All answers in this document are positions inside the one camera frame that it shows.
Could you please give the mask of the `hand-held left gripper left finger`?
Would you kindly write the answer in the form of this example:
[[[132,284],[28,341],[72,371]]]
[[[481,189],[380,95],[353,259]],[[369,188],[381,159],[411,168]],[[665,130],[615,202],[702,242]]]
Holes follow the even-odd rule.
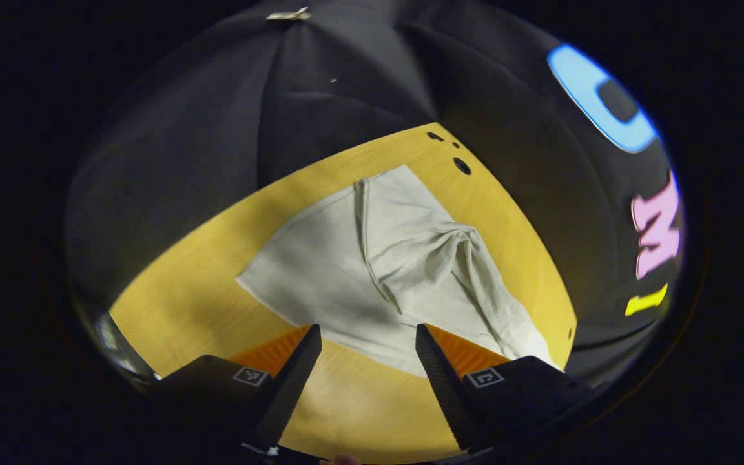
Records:
[[[233,357],[199,356],[150,393],[186,426],[272,455],[321,351],[320,325],[307,324]]]

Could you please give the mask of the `white jeans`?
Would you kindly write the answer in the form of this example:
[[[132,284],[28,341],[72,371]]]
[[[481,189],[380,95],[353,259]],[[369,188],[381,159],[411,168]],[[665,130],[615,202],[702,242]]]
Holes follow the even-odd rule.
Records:
[[[510,360],[553,363],[479,231],[458,223],[410,168],[364,178],[299,212],[237,277],[295,326],[413,376],[431,324]]]

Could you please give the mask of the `black backdrop cloth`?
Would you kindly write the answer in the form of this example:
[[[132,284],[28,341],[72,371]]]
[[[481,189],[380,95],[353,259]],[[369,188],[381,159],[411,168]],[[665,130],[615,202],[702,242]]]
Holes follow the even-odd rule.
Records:
[[[308,21],[266,21],[308,7]],[[85,149],[65,252],[88,324],[169,246],[327,156],[440,123],[520,204],[578,320],[566,370],[611,382],[646,351],[676,281],[681,203],[652,118],[576,45],[486,0],[259,0],[131,85]]]

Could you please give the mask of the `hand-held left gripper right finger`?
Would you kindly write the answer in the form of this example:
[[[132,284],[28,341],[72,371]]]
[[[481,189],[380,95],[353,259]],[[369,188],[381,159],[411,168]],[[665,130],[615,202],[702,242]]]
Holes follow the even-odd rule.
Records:
[[[539,439],[594,390],[536,356],[514,360],[431,324],[415,350],[458,447],[510,450]]]

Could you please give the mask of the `silver metal clamp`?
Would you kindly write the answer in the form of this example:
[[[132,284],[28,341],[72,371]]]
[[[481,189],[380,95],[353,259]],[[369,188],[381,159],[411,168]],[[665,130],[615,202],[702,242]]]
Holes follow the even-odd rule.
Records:
[[[308,21],[312,17],[307,6],[290,12],[272,12],[265,18],[266,21]]]

